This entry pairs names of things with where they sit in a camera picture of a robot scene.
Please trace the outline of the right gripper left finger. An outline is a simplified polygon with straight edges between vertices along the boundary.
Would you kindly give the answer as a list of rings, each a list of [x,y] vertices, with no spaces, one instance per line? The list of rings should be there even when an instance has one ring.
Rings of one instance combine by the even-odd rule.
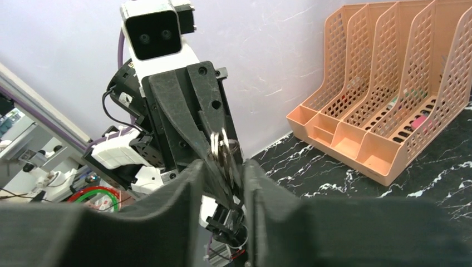
[[[2,266],[192,266],[205,166],[120,212],[81,204],[1,205]]]

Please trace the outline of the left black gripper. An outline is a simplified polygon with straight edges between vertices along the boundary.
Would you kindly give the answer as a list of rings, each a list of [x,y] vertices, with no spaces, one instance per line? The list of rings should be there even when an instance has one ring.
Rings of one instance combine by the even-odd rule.
[[[192,161],[207,165],[209,191],[224,206],[234,206],[222,179],[240,185],[243,156],[223,82],[225,68],[203,61],[154,74],[139,83],[132,60],[107,86],[111,99],[136,118],[144,131],[135,147],[151,151],[152,164],[183,170]]]

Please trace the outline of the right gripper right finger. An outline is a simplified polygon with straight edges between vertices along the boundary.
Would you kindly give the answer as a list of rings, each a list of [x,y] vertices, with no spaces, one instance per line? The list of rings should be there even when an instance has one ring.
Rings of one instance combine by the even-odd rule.
[[[253,266],[470,266],[471,250],[434,203],[398,197],[301,199],[243,165]]]

